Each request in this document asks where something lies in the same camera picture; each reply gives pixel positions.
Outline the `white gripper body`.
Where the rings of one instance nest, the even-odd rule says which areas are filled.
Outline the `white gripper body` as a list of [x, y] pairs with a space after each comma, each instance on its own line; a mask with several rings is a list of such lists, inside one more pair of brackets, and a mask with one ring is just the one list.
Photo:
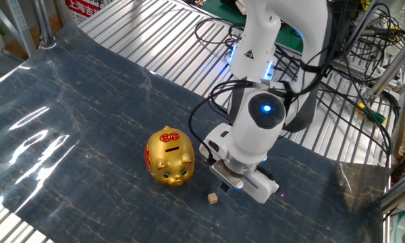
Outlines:
[[258, 203], [264, 204], [279, 190], [279, 184], [258, 170], [267, 159], [279, 135], [279, 126], [263, 129], [258, 126], [230, 126], [222, 123], [204, 139], [204, 156], [212, 153], [215, 160], [210, 170], [230, 188], [243, 190]]

